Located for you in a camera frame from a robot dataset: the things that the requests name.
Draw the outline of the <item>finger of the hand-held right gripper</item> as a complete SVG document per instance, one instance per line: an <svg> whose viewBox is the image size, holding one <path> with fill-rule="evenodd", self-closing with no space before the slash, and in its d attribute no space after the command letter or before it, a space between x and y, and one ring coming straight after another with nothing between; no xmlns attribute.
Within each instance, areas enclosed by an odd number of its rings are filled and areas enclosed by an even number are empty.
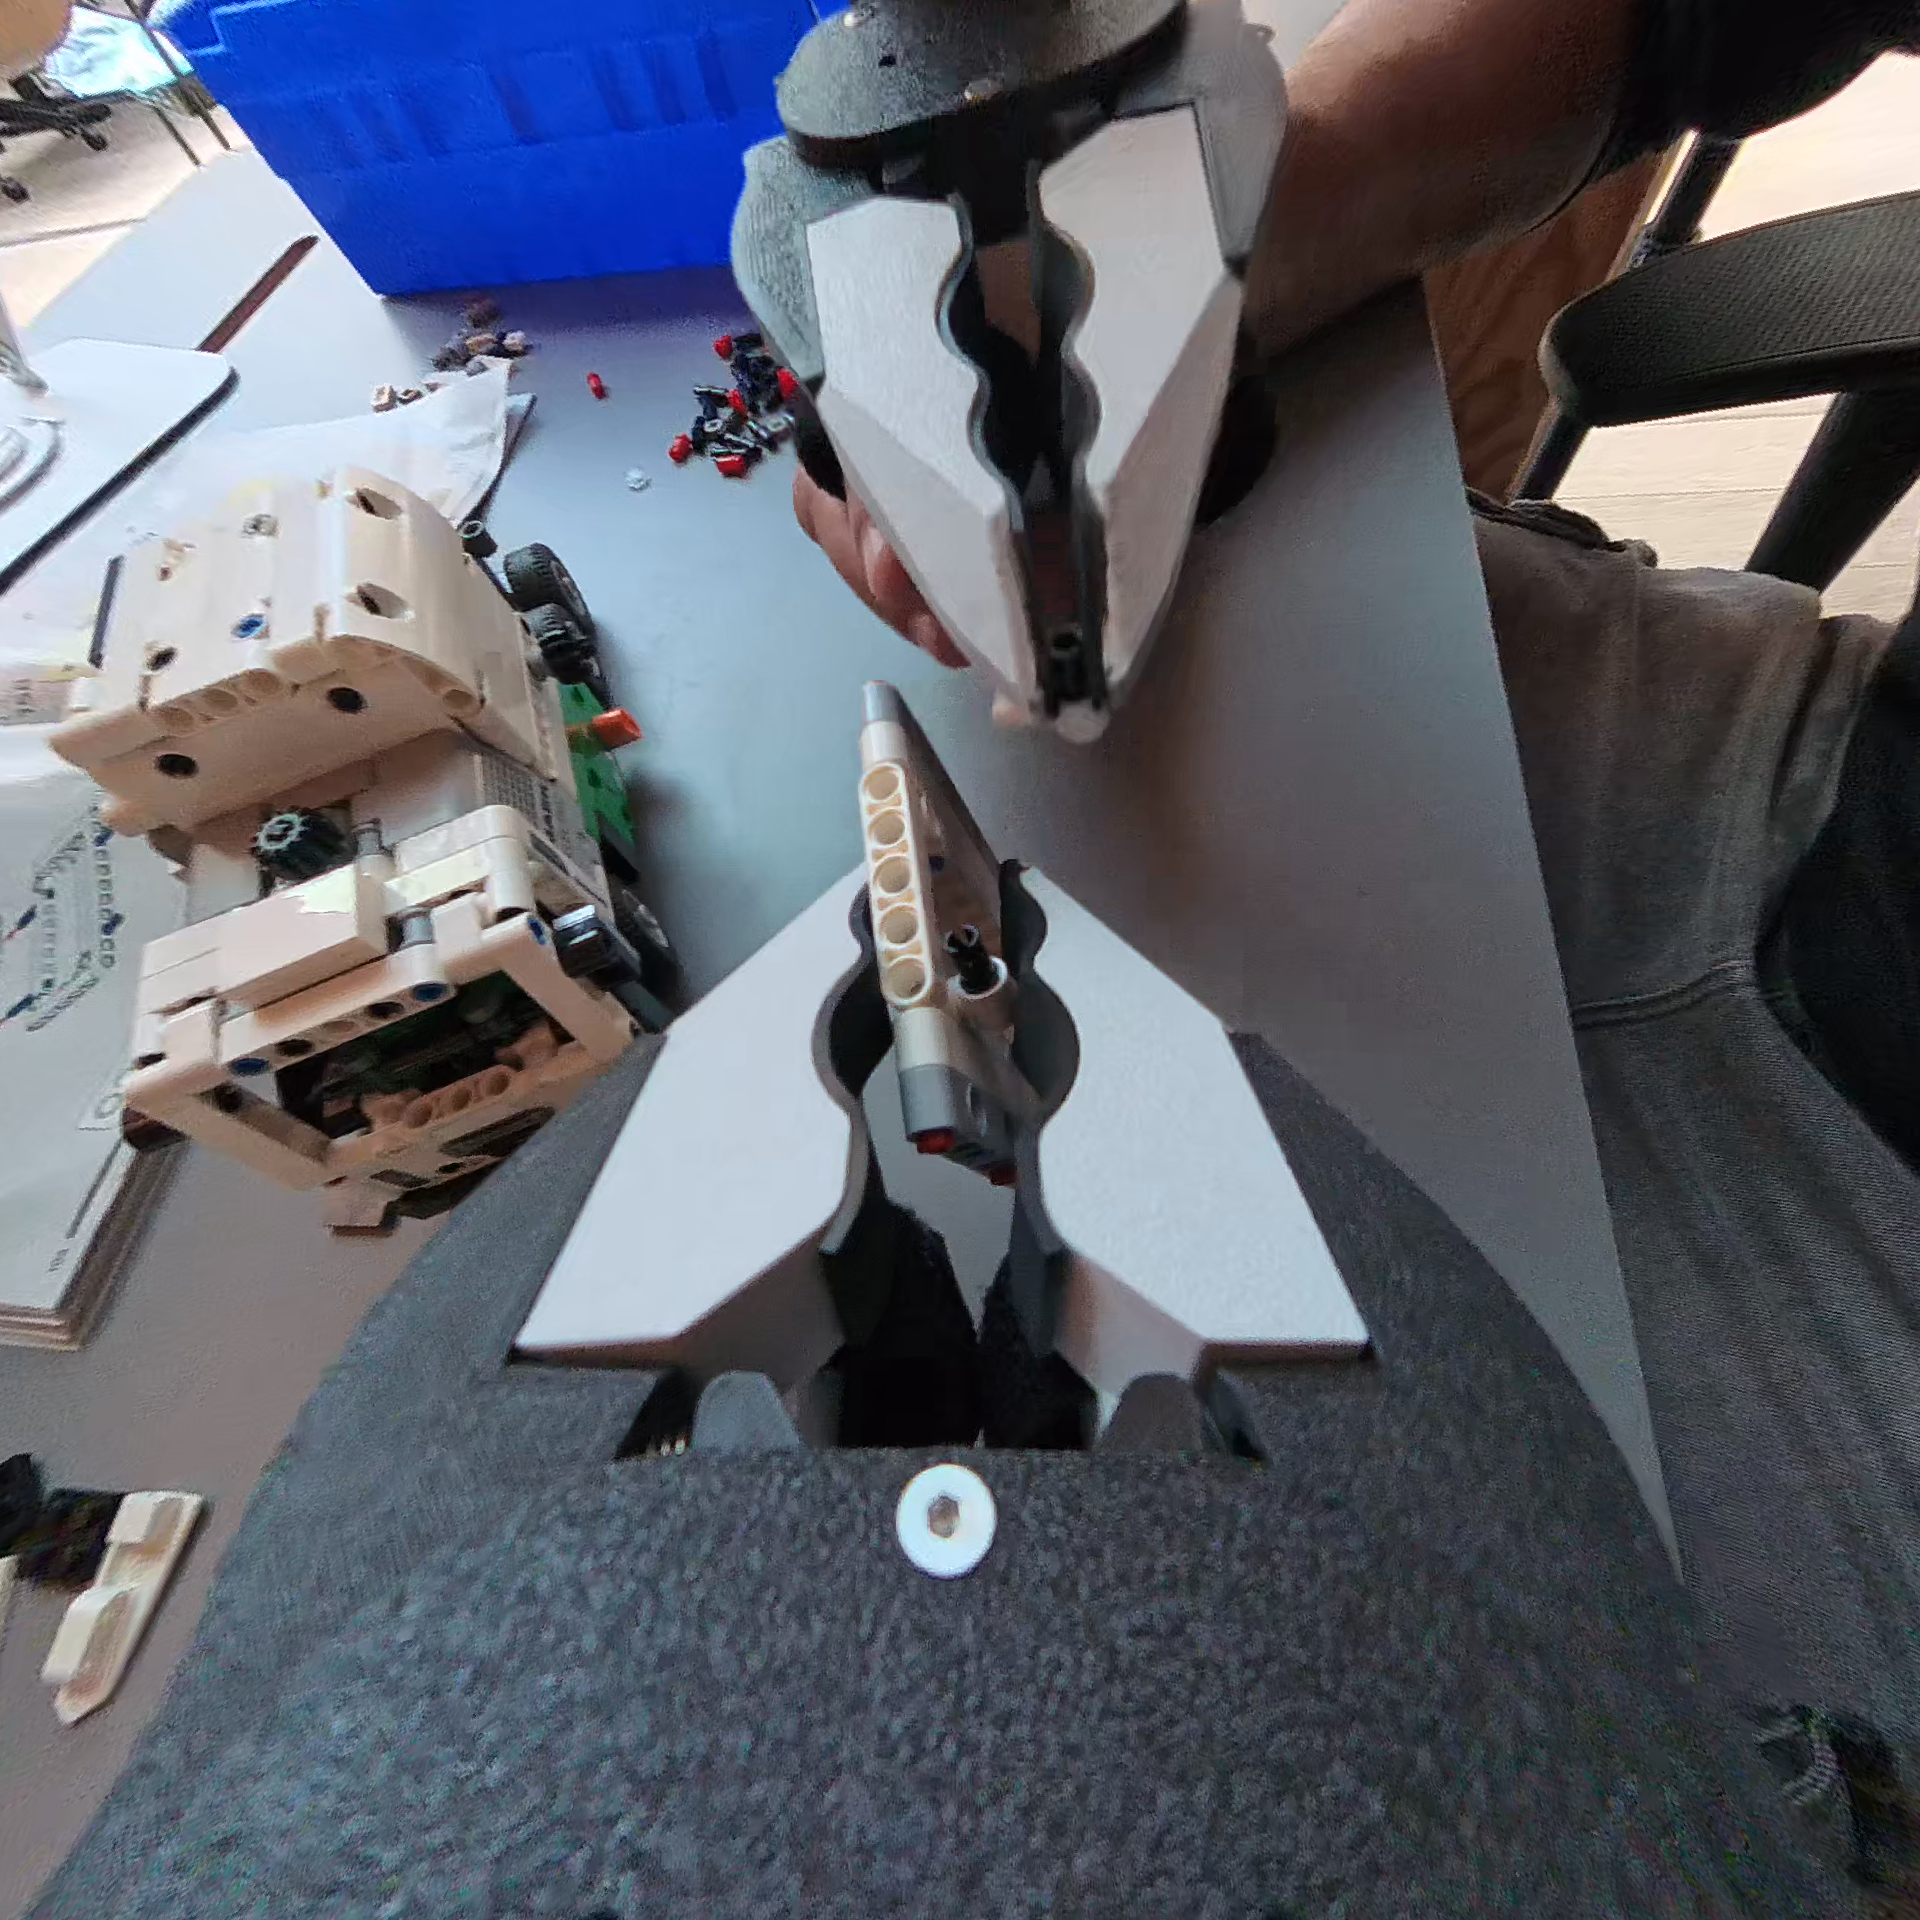
<svg viewBox="0 0 1920 1920"><path fill-rule="evenodd" d="M1131 113L1040 169L1089 691L1049 725L1100 738L1140 682L1209 474L1242 323L1190 104Z"/></svg>
<svg viewBox="0 0 1920 1920"><path fill-rule="evenodd" d="M1003 727L1047 721L1040 521L987 448L990 374L964 351L984 321L964 203L876 198L808 229L823 343L817 411L883 531Z"/></svg>

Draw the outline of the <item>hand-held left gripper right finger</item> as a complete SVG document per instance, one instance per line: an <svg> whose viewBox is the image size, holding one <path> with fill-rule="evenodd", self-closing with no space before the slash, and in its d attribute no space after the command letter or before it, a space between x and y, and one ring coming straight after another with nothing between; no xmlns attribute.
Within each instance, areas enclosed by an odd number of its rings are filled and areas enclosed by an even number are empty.
<svg viewBox="0 0 1920 1920"><path fill-rule="evenodd" d="M1025 987L1073 1032L1019 1203L1039 1338L1104 1402L1140 1379L1353 1362L1371 1335L1225 1024L1035 869Z"/></svg>

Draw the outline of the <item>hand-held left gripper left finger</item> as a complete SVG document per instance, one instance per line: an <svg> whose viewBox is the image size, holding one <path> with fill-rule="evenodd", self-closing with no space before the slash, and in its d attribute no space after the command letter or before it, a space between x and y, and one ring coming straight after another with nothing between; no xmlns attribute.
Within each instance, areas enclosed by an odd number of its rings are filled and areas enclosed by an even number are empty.
<svg viewBox="0 0 1920 1920"><path fill-rule="evenodd" d="M519 1359L795 1387L840 1351L823 1243L865 1179L817 1039L859 962L859 887L840 879L664 1037Z"/></svg>

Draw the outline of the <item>grey and white lego panel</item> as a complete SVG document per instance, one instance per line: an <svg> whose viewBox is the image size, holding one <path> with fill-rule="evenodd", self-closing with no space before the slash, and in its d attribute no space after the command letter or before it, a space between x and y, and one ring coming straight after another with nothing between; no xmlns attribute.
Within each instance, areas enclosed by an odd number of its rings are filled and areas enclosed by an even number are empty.
<svg viewBox="0 0 1920 1920"><path fill-rule="evenodd" d="M903 693L863 688L855 803L903 1131L927 1160L1018 1185L1039 1096L1018 1065L1002 865Z"/></svg>

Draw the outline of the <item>pile of small lego pins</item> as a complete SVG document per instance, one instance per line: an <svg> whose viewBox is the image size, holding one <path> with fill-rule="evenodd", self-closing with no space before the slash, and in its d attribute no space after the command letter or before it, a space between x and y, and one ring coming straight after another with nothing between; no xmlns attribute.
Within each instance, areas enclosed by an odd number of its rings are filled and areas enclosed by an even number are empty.
<svg viewBox="0 0 1920 1920"><path fill-rule="evenodd" d="M795 440L803 384L756 328L721 335L712 351L726 376L692 387L692 417L665 461L676 469L708 464L737 483Z"/></svg>

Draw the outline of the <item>cluster of brown lego pieces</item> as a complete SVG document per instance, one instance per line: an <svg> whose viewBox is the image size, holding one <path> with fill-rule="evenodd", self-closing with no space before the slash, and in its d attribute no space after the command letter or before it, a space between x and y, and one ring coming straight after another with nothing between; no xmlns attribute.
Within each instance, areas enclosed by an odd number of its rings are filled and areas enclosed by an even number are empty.
<svg viewBox="0 0 1920 1920"><path fill-rule="evenodd" d="M491 367L516 365L530 351L530 337L508 323L491 296L481 296L465 304L460 325L433 351L427 367L436 376L471 376Z"/></svg>

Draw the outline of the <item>white lego truck model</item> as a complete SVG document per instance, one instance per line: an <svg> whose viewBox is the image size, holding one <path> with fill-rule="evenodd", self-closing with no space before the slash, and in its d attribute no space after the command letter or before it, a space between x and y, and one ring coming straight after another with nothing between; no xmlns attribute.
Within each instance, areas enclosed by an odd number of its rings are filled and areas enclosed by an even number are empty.
<svg viewBox="0 0 1920 1920"><path fill-rule="evenodd" d="M55 753L184 885L143 946L124 1131L433 1216L671 1023L617 753L546 545L402 480L254 479L126 554Z"/></svg>

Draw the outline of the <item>lego instruction booklet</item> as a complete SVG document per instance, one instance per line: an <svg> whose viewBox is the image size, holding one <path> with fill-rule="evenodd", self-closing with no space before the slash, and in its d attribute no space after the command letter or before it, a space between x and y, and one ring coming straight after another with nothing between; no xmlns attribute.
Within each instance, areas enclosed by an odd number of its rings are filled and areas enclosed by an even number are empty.
<svg viewBox="0 0 1920 1920"><path fill-rule="evenodd" d="M3 693L3 1323L75 1349L158 1190L162 1151L124 1142L143 953L186 890L105 826L102 790L52 750L74 679L6 665Z"/></svg>

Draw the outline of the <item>white lego panel piece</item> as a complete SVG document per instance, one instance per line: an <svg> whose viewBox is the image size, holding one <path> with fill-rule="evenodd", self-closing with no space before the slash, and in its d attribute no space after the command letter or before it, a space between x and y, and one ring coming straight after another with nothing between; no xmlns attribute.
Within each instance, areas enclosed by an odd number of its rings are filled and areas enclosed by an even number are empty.
<svg viewBox="0 0 1920 1920"><path fill-rule="evenodd" d="M39 1669L63 1727L98 1712L119 1689L153 1615L193 1545L207 1501L158 1490L124 1495L103 1537L103 1560L74 1598Z"/></svg>

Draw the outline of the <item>black lego pieces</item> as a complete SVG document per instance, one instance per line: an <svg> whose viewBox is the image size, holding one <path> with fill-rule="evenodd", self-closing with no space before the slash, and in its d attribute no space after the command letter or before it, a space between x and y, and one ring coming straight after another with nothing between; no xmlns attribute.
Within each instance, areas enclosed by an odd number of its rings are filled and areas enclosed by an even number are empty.
<svg viewBox="0 0 1920 1920"><path fill-rule="evenodd" d="M105 1560L124 1493L51 1488L32 1454L3 1462L3 1560L17 1577L55 1592L83 1592Z"/></svg>

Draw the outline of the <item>person's right hand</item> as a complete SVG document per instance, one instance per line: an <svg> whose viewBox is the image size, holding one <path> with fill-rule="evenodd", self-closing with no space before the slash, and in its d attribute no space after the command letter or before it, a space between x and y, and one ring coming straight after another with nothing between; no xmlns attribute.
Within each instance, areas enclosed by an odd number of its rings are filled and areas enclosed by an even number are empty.
<svg viewBox="0 0 1920 1920"><path fill-rule="evenodd" d="M795 469L794 507L803 533L840 579L876 617L948 671L970 661L915 587L883 531L855 496L832 496L806 469Z"/></svg>

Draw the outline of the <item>blue plastic bin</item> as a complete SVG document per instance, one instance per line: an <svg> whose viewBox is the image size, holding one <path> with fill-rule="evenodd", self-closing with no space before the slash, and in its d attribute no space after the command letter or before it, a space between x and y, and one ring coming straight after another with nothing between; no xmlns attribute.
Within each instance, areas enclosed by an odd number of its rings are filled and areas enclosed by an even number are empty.
<svg viewBox="0 0 1920 1920"><path fill-rule="evenodd" d="M836 6L194 3L160 23L384 297L726 267Z"/></svg>

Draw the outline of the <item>clear plastic bag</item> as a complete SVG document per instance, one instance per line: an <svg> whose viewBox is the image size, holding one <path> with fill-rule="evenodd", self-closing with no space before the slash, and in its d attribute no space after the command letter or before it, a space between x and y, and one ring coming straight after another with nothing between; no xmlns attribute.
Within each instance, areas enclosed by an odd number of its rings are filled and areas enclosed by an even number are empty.
<svg viewBox="0 0 1920 1920"><path fill-rule="evenodd" d="M535 399L494 369L391 411L228 434L201 448L207 485L296 483L340 466L400 483L449 521L483 515Z"/></svg>

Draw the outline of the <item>black chair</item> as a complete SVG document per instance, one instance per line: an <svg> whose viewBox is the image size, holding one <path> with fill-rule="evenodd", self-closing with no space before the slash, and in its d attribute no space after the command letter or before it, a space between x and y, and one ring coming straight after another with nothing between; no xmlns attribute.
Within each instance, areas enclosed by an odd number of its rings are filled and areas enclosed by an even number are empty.
<svg viewBox="0 0 1920 1920"><path fill-rule="evenodd" d="M1747 561L1827 590L1916 487L1919 195L1704 240L1740 151L1694 138L1623 273L1551 323L1551 407L1514 495L1551 498L1601 427L1832 399Z"/></svg>

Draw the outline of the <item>black office chair base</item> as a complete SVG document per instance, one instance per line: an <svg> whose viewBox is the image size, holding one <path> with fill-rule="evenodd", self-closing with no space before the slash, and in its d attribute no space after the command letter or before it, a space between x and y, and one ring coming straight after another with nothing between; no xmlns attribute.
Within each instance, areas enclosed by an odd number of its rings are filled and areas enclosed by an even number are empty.
<svg viewBox="0 0 1920 1920"><path fill-rule="evenodd" d="M36 75L3 81L3 143L59 135L91 153L107 151L113 109L48 91Z"/></svg>

